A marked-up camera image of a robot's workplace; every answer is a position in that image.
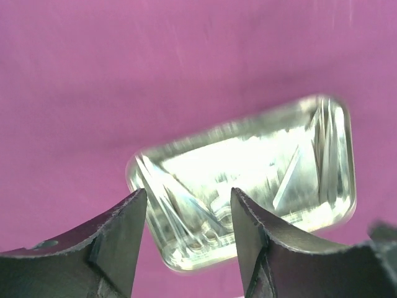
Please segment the purple surgical cloth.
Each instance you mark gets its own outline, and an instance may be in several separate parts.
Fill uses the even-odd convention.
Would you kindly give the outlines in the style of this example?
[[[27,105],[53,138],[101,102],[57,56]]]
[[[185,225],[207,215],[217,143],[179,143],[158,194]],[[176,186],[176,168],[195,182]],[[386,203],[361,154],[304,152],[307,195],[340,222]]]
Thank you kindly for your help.
[[[2,1],[1,249],[128,194],[132,154],[314,93],[352,119],[357,208],[396,222],[395,1]]]

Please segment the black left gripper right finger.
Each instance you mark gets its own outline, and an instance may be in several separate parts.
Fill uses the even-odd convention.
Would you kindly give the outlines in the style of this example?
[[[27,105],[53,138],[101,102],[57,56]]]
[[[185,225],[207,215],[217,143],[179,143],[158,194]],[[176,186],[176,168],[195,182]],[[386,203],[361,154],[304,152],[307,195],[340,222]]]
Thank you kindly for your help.
[[[301,230],[238,188],[231,211],[245,297],[396,297],[396,227],[349,246]]]

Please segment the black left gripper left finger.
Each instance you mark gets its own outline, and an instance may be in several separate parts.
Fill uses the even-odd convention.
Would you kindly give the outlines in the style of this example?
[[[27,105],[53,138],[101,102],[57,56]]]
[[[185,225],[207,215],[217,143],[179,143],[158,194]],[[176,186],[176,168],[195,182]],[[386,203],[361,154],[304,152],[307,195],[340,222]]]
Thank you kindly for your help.
[[[130,297],[146,217],[139,189],[32,248],[1,253],[1,297]]]

